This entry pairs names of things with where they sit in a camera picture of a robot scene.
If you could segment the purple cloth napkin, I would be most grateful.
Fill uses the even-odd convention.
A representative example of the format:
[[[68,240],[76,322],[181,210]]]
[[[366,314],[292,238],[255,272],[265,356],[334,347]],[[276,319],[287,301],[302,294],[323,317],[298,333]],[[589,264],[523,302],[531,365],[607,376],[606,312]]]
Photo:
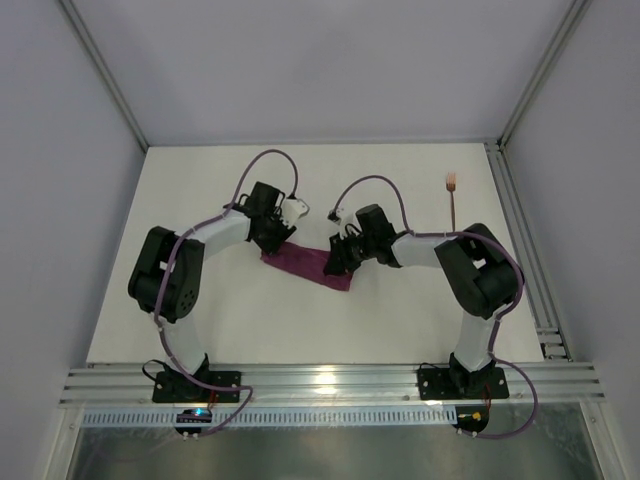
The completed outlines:
[[[329,251],[290,242],[285,242],[276,253],[261,253],[261,260],[273,268],[336,291],[348,292],[353,275],[326,275],[324,267],[329,257]]]

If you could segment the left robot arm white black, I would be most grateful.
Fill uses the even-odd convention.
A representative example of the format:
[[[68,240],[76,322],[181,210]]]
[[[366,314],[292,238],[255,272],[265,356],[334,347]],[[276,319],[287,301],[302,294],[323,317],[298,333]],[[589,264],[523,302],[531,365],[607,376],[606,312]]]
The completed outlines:
[[[275,254],[308,213],[302,199],[258,182],[249,194],[182,233],[160,226],[149,230],[128,282],[128,295],[152,315],[172,370],[194,377],[208,363],[192,314],[204,262],[244,242]]]

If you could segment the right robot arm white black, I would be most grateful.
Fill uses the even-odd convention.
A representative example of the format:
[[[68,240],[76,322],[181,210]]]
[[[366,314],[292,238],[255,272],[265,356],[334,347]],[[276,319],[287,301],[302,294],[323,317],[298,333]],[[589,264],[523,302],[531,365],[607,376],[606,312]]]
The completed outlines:
[[[396,231],[377,204],[359,209],[355,217],[355,226],[329,238],[323,274],[346,276],[370,259],[391,268],[441,270],[463,311],[445,384],[462,398],[482,394],[497,364],[499,324],[522,297],[521,268],[482,223],[438,236]]]

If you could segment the left controller board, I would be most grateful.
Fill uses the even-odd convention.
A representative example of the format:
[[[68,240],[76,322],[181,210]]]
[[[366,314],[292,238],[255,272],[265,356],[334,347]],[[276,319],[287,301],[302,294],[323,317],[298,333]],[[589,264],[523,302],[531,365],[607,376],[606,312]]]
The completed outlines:
[[[181,436],[200,435],[212,426],[212,412],[208,408],[196,407],[182,411],[176,416],[174,428]]]

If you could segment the controller board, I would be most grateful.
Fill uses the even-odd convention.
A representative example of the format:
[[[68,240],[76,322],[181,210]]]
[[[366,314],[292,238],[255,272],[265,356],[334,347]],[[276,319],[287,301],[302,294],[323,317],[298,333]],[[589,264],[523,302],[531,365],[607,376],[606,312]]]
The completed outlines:
[[[458,408],[453,427],[458,434],[479,436],[487,427],[490,415],[487,410],[479,408]]]
[[[196,407],[182,411],[176,416],[174,428],[181,436],[200,435],[212,426],[212,412],[208,408]]]

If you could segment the right controller board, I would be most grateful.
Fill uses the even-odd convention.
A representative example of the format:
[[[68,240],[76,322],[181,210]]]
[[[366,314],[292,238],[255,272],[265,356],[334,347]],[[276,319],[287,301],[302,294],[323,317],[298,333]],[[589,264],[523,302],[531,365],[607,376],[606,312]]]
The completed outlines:
[[[479,436],[487,427],[490,415],[487,410],[479,408],[458,408],[453,427],[458,434]]]

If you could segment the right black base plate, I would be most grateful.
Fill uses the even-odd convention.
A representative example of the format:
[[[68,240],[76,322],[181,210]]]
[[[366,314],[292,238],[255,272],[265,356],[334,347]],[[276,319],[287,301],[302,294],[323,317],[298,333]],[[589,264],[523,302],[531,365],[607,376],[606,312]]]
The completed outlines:
[[[462,367],[421,364],[416,378],[421,400],[503,400],[510,397],[504,370],[494,364],[475,372]]]

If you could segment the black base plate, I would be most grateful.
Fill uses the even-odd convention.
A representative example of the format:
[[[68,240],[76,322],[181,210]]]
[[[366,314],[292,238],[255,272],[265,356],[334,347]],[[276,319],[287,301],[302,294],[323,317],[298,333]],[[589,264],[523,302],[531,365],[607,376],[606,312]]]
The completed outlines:
[[[241,385],[239,371],[213,371],[207,367],[199,370],[195,378],[217,387],[216,391],[203,388],[188,380],[183,374],[168,369],[159,372],[154,379],[152,402],[169,403],[230,403],[240,401],[237,388]]]
[[[462,367],[421,364],[416,378],[421,400],[503,400],[510,397],[504,370],[494,364],[475,372]]]

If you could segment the right side aluminium rail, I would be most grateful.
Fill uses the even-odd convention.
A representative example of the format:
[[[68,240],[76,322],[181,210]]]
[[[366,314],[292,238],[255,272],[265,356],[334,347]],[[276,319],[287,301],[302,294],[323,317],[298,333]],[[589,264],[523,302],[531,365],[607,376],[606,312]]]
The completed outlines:
[[[525,276],[527,303],[536,326],[542,355],[546,361],[572,362],[559,310],[543,272],[505,150],[497,140],[486,142],[484,146],[515,255]]]

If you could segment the aluminium rail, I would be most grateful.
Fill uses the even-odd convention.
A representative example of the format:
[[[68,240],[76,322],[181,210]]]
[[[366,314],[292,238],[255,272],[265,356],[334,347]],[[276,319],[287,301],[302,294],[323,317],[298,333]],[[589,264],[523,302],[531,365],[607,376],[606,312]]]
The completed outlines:
[[[253,406],[356,406],[419,404],[417,367],[410,364],[268,365],[222,364],[239,371],[253,388]],[[602,402],[603,386],[589,363],[537,362],[520,366],[541,403]],[[63,407],[141,406],[152,383],[137,364],[96,364],[73,369],[59,404]]]
[[[559,310],[543,272],[505,150],[497,140],[486,142],[484,146],[515,255],[525,276],[527,303],[536,326],[542,355],[546,361],[572,362]]]

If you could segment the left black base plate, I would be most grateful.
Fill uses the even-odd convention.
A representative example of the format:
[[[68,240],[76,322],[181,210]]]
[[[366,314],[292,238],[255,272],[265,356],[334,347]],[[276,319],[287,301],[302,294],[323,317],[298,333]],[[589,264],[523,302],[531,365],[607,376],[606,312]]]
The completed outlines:
[[[203,388],[188,380],[183,374],[168,369],[159,372],[154,379],[152,402],[169,403],[230,403],[240,401],[237,388],[241,385],[239,371],[213,371],[207,367],[199,370],[195,378],[217,387],[216,391]]]

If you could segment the aluminium front rail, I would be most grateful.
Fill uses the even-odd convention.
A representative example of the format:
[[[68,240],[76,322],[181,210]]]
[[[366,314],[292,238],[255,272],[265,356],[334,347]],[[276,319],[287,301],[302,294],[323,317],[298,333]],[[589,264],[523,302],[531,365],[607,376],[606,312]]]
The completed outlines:
[[[239,371],[253,388],[253,406],[356,406],[419,404],[417,367],[410,364],[268,365],[222,364]],[[541,403],[602,402],[603,386],[589,363],[537,362],[520,366]],[[63,407],[141,406],[152,383],[137,364],[96,364],[73,369],[59,404]]]

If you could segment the left corner frame post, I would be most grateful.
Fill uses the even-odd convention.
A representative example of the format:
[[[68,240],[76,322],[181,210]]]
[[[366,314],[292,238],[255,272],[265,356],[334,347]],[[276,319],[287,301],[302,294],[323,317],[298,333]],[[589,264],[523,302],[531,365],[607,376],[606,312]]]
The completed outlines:
[[[57,0],[56,4],[140,150],[147,153],[149,141],[75,2]]]

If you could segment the corner frame post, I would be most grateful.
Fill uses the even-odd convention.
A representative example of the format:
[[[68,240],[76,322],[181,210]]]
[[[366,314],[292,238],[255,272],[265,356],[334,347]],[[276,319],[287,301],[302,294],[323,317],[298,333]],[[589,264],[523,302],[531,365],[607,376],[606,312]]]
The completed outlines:
[[[591,0],[573,0],[554,29],[553,34],[543,50],[532,75],[519,96],[508,120],[502,130],[497,144],[504,149],[513,138],[519,125],[541,92],[556,64],[561,58],[570,39],[579,27],[592,4]]]
[[[147,153],[149,141],[75,2],[57,0],[56,4],[140,150]]]

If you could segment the right corner frame post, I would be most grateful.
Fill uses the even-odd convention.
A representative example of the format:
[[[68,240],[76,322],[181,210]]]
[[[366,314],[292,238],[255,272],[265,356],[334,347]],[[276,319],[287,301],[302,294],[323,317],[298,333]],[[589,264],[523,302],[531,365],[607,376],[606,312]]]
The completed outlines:
[[[591,0],[573,0],[554,29],[553,34],[543,50],[532,75],[519,96],[508,120],[502,130],[497,144],[504,149],[513,138],[519,125],[541,92],[556,64],[561,58],[570,39],[579,27],[592,4]]]

